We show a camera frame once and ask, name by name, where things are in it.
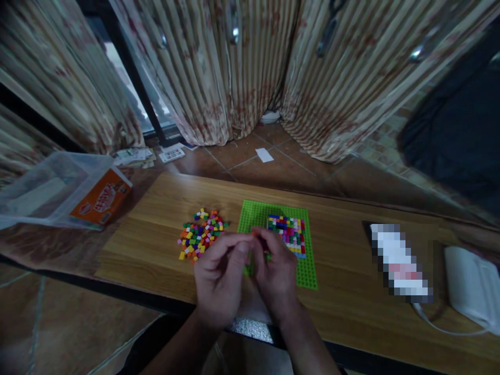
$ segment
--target striped curtain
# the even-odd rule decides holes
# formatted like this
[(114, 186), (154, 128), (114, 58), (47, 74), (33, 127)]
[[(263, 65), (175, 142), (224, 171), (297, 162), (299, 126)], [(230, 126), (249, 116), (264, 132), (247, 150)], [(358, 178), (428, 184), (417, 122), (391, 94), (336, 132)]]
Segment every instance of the striped curtain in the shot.
[(329, 1), (303, 1), (284, 85), (284, 129), (312, 157), (341, 160), (476, 41), (500, 12), (496, 0), (465, 1), (458, 24), (433, 53), (410, 63), (411, 51), (442, 21), (440, 9), (461, 2), (349, 0), (331, 47), (318, 58)]
[(75, 0), (2, 2), (0, 82), (89, 153), (144, 145), (120, 79)]
[(188, 142), (223, 145), (250, 134), (284, 77), (298, 0), (110, 0)]
[(0, 188), (56, 150), (61, 148), (0, 104)]

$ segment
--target clear plastic box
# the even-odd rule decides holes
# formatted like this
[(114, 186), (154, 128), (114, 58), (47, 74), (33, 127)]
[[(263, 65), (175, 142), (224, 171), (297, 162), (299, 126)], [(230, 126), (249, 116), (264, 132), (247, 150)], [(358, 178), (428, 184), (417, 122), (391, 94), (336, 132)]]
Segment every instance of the clear plastic box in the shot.
[[(109, 174), (121, 179), (123, 194), (120, 199), (123, 199), (132, 188), (132, 183), (113, 166), (112, 157), (54, 152), (0, 192), (0, 228), (25, 222), (51, 227), (101, 230), (117, 209), (117, 204), (121, 203), (118, 199), (115, 202), (117, 204), (107, 205), (102, 209), (109, 212), (106, 213), (106, 220), (101, 223), (83, 219), (90, 209), (83, 212), (83, 215), (76, 213), (82, 218), (76, 217), (74, 210), (95, 186), (105, 183), (102, 181), (103, 177)], [(117, 195), (113, 192), (111, 198), (105, 198), (108, 197), (109, 202), (115, 196)]]

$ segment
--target pile of lego bricks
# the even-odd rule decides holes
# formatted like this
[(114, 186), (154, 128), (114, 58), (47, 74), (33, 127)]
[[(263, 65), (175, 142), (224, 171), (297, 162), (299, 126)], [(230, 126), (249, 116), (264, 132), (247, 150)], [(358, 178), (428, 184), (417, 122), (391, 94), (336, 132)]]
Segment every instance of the pile of lego bricks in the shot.
[(269, 215), (267, 228), (272, 232), (278, 233), (288, 249), (297, 258), (306, 258), (306, 244), (304, 241), (306, 229), (303, 220)]
[(182, 245), (180, 260), (191, 258), (191, 263), (194, 264), (229, 226), (216, 210), (209, 215), (202, 208), (194, 215), (195, 221), (205, 219), (207, 220), (200, 224), (189, 222), (183, 224), (184, 230), (181, 232), (181, 238), (177, 240), (177, 243)]

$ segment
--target wooden table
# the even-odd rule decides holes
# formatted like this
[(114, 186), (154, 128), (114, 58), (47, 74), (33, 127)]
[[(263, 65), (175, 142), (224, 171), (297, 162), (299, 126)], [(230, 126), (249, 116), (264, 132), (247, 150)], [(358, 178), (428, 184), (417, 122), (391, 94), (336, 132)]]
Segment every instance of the wooden table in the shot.
[[(337, 199), (181, 174), (162, 174), (106, 243), (96, 276), (195, 303), (193, 266), (178, 260), (182, 224), (201, 207), (219, 209), (236, 231), (244, 199), (309, 210), (318, 290), (299, 288), (321, 337), (330, 342), (447, 373), (493, 373), (500, 337), (447, 335), (422, 321), (409, 304), (388, 296), (361, 222), (426, 224), (442, 243), (457, 244), (440, 218)], [(438, 279), (443, 279), (442, 267)], [(244, 278), (240, 315), (268, 322), (251, 280)], [(479, 326), (443, 301), (425, 306), (452, 331)]]

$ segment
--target green baseplate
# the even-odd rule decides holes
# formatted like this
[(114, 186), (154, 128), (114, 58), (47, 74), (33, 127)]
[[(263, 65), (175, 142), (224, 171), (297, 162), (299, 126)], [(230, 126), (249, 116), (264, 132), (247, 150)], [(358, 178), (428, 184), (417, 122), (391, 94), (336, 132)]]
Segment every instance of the green baseplate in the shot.
[[(269, 215), (287, 216), (304, 220), (306, 228), (306, 233), (304, 234), (306, 259), (298, 259), (297, 285), (317, 290), (318, 281), (316, 280), (316, 269), (314, 267), (313, 243), (311, 241), (311, 230), (309, 229), (309, 214), (305, 208), (294, 208), (256, 201), (243, 201), (238, 232), (250, 233), (252, 227), (267, 228)], [(253, 275), (253, 258), (250, 265), (245, 267), (244, 273), (246, 275)]]

